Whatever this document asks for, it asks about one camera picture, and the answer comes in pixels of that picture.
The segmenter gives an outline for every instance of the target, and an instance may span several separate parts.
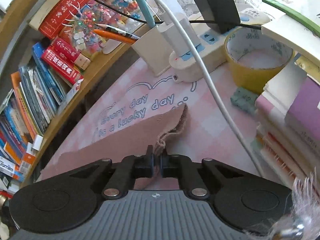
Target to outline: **purple book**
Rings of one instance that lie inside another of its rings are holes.
[[[285,122],[320,154],[320,86],[311,78],[301,86]]]

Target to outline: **pink checkered desk mat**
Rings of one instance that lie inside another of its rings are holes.
[[[167,145],[168,153],[187,155],[194,162],[210,157],[257,174],[252,161],[224,120],[204,79],[194,83],[175,83],[173,75],[170,68],[161,76],[154,77],[147,64],[138,59],[87,112],[47,165],[55,163],[64,152],[86,147],[185,102],[189,107],[186,129],[179,139]],[[232,119],[250,143],[254,139],[257,122],[231,105],[230,97],[237,87],[228,64],[219,66],[211,73],[211,78]]]

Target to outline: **pencil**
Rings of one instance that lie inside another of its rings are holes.
[[[115,41],[124,42],[124,43],[130,44],[130,45],[134,44],[137,41],[135,39],[128,38],[126,36],[123,36],[123,35],[120,35],[120,34],[116,34],[116,33],[113,33],[113,32],[108,32],[108,31],[105,31],[105,30],[93,30],[93,31],[94,31],[94,33],[100,35],[101,37],[112,39],[112,40],[115,40]]]
[[[132,38],[134,40],[138,40],[140,39],[139,36],[133,34],[133,33],[129,33],[129,32],[126,32],[124,30],[121,30],[119,28],[116,28],[116,27],[113,27],[111,25],[108,25],[108,24],[99,24],[99,23],[96,23],[95,25],[103,28],[105,31],[108,31],[108,32],[113,32],[113,33],[117,33],[117,34],[120,34],[122,36],[126,36],[127,38]]]

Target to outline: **wooden shelf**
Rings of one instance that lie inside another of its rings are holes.
[[[135,34],[138,36],[142,36],[149,29],[150,28],[147,25],[143,25],[135,32]],[[108,69],[113,65],[113,63],[116,62],[116,60],[118,60],[119,57],[121,57],[121,55],[124,54],[124,52],[126,52],[129,48],[130,45],[121,43],[111,53],[107,55],[100,53],[91,62],[87,70],[84,72],[84,80],[81,83],[80,90],[75,94],[74,98],[70,101],[70,103],[63,110],[63,112],[60,115],[55,116],[51,120],[44,134],[41,149],[36,156],[35,162],[33,163],[28,174],[26,175],[25,181],[21,184],[21,187],[26,186],[26,181],[33,173],[42,155],[50,145],[53,138],[56,136],[59,129],[68,119],[72,111],[76,108],[76,106],[80,103],[84,96],[89,92],[89,90],[91,90],[94,87],[94,85],[99,81],[99,79],[108,71]]]
[[[10,41],[26,18],[27,14],[39,0],[13,0],[7,13],[0,22],[0,59],[3,57]]]

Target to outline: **white cable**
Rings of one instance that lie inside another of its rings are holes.
[[[246,152],[249,155],[250,159],[252,160],[255,168],[257,169],[258,174],[261,177],[265,177],[264,176],[264,172],[263,172],[263,170],[261,168],[261,165],[260,165],[259,161],[257,160],[255,154],[252,152],[250,146],[245,141],[245,139],[242,136],[240,130],[238,129],[238,127],[235,124],[235,122],[232,120],[232,118],[231,118],[230,114],[228,113],[225,105],[223,104],[223,101],[221,100],[221,97],[219,96],[219,94],[217,92],[217,89],[216,89],[215,85],[212,82],[212,79],[211,79],[211,77],[209,75],[209,72],[208,72],[207,68],[205,67],[204,62],[202,61],[202,59],[201,59],[199,53],[197,52],[196,48],[193,46],[191,39],[189,38],[189,36],[185,32],[185,30],[182,28],[181,24],[176,19],[176,17],[172,13],[172,11],[169,9],[169,7],[162,0],[156,0],[156,2],[158,2],[162,6],[162,8],[167,12],[167,14],[171,18],[172,22],[174,23],[174,25],[177,27],[179,33],[182,35],[183,39],[187,43],[190,51],[192,52],[192,55],[195,57],[196,62],[199,64],[199,66],[200,66],[200,68],[202,70],[202,73],[203,73],[203,76],[204,76],[204,80],[206,81],[206,83],[207,83],[207,85],[209,87],[209,90],[210,90],[214,100],[216,101],[216,103],[217,103],[217,105],[218,105],[218,107],[219,107],[224,119],[227,121],[227,123],[231,127],[232,131],[234,132],[234,134],[236,135],[236,137],[240,141],[240,143],[243,146],[243,148],[246,150]]]

